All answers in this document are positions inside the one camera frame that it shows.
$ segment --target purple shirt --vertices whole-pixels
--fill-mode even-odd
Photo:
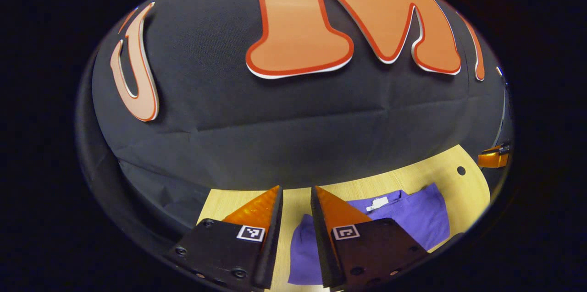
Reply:
[[[367,207],[372,205],[375,198],[383,197],[388,198],[388,204],[367,211]],[[450,235],[449,215],[446,212],[444,198],[434,183],[413,194],[398,190],[374,198],[351,200],[348,204],[374,220],[391,217],[426,250],[430,250]],[[293,232],[290,255],[288,283],[322,284],[316,232],[311,215],[305,214]]]

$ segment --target light wood surface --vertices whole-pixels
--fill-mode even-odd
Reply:
[[[465,175],[459,175],[457,172],[457,167],[459,166],[465,168]],[[466,231],[489,205],[490,194],[485,177],[460,145],[421,162],[388,171],[387,173],[321,187],[343,200],[355,200],[373,198],[396,190],[404,190],[406,193],[411,194],[432,183],[436,183],[446,203],[450,222],[450,237]],[[266,190],[234,191],[212,189],[199,215],[198,222],[207,217],[218,220],[224,219],[226,215],[264,191]],[[321,285],[302,286],[287,283],[291,239],[304,214],[312,214],[310,188],[284,190],[281,230],[277,244],[277,258],[275,260],[271,291],[314,292],[328,290]],[[433,252],[445,242],[446,240],[428,251]]]

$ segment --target dark background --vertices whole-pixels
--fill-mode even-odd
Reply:
[[[9,158],[2,234],[10,243],[0,273],[8,290],[197,290],[109,221],[84,183],[73,144],[84,65],[109,28],[141,1],[2,2]],[[516,148],[496,204],[509,206],[491,213],[501,216],[497,223],[464,239],[467,252],[449,250],[434,274],[429,265],[420,270],[413,290],[578,290],[579,241],[587,234],[573,206],[585,177],[571,176],[581,165],[570,160],[580,158],[585,140],[578,100],[585,0],[447,1],[478,16],[473,24],[511,71],[516,141],[524,147]]]

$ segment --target black fabric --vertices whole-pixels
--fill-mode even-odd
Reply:
[[[413,62],[415,17],[400,57],[386,65],[344,8],[325,0],[332,27],[354,41],[354,57],[337,71],[279,80],[260,79],[245,65],[247,49],[262,35],[258,0],[146,0],[139,9],[152,1],[144,41],[159,116],[138,121],[116,91],[109,61],[122,21],[96,58],[94,108],[128,181],[183,225],[193,225],[199,209],[172,210],[182,201],[164,188],[194,185],[187,204],[205,200],[209,188],[327,185],[403,167],[456,144],[476,159],[497,135],[503,85],[496,59],[482,40],[486,79],[477,81],[472,39],[440,1],[463,60],[456,76]]]

